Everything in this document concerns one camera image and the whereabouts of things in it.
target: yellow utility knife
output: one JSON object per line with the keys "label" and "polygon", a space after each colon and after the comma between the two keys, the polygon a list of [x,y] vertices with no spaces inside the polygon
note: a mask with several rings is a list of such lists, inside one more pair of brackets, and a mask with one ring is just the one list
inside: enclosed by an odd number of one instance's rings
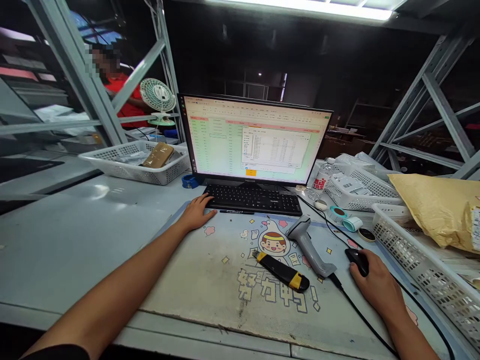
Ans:
{"label": "yellow utility knife", "polygon": [[297,290],[299,293],[303,293],[310,286],[309,279],[299,273],[297,270],[285,265],[275,259],[274,257],[267,255],[264,252],[254,251],[252,253],[256,257],[256,262],[265,267],[271,272],[278,280],[288,285],[290,288]]}

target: red shirt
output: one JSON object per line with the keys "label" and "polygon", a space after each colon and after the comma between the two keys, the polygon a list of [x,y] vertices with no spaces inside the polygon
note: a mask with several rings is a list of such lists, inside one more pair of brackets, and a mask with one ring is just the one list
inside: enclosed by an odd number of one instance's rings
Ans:
{"label": "red shirt", "polygon": [[[119,77],[109,77],[108,81],[110,82],[109,84],[106,84],[105,87],[113,91],[115,93],[118,93],[123,87],[125,82],[127,81],[128,76],[125,74],[120,74]],[[139,99],[142,100],[142,96],[140,95],[140,85],[138,85],[135,90],[133,90],[133,93],[130,95],[131,98],[134,99]],[[132,104],[129,104],[128,102],[125,103],[125,105],[122,106],[121,110],[118,112],[117,116],[119,118],[126,118],[126,117],[132,117],[132,116],[143,116],[147,115],[145,111],[143,111],[141,108],[136,107]],[[127,122],[123,124],[122,126],[124,127],[130,127],[130,128],[141,128],[141,127],[147,127],[149,126],[149,123],[146,121],[134,121],[134,122]]]}

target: desk mat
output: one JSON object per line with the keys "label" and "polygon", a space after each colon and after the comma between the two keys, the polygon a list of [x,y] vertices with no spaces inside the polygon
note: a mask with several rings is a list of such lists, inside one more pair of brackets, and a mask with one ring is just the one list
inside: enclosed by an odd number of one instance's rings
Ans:
{"label": "desk mat", "polygon": [[[176,221],[186,205],[156,236]],[[263,213],[218,213],[182,241],[141,310],[219,327],[219,331],[226,329],[341,355],[394,359],[333,283],[319,278],[300,247],[284,236],[295,221]],[[338,268],[335,273],[346,293],[392,346],[382,320],[350,276],[347,246],[324,222],[312,221],[308,233],[321,258]],[[268,244],[266,234],[278,240]],[[356,233],[351,236],[387,261],[376,243],[368,244]],[[310,288],[298,293],[284,285],[256,262],[254,250],[264,251],[307,276]],[[407,294],[404,299],[412,321],[439,356],[448,359],[447,349],[430,321]]]}

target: left hand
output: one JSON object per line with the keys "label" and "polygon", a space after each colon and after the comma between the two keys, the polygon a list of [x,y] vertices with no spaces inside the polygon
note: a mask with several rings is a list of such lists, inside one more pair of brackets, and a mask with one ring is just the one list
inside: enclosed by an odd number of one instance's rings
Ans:
{"label": "left hand", "polygon": [[176,222],[177,225],[184,228],[187,232],[195,230],[203,226],[208,220],[213,218],[217,210],[212,210],[204,215],[205,206],[213,199],[213,196],[208,196],[208,192],[202,196],[194,198],[186,207],[182,216]]}

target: water bottle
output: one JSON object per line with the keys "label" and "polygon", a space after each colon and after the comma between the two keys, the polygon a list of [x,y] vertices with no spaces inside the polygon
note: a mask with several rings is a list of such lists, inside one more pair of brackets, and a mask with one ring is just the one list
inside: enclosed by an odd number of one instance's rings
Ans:
{"label": "water bottle", "polygon": [[316,179],[308,192],[308,197],[313,201],[316,201],[322,197],[327,183],[334,174],[334,168],[332,167],[334,163],[335,159],[333,157],[328,157],[326,159],[326,163],[320,166],[320,170],[318,170]]}

